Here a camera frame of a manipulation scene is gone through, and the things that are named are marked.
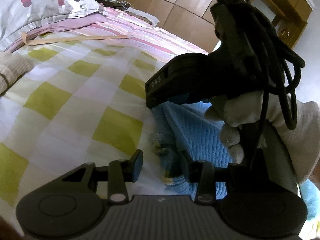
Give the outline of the grey gloved right hand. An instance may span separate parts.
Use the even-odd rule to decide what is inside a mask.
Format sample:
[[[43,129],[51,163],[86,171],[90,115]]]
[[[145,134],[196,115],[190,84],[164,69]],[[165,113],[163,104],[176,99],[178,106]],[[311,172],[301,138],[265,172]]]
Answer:
[[[237,128],[259,120],[263,93],[244,94],[229,101],[212,99],[211,104],[204,116],[208,120],[224,122],[220,140],[231,158],[240,163],[244,158],[244,150],[240,145]],[[266,118],[276,128],[289,151],[296,183],[302,184],[310,180],[319,187],[319,106],[313,101],[297,101],[296,104],[297,126],[292,131],[285,124],[279,99],[275,95],[269,97]]]

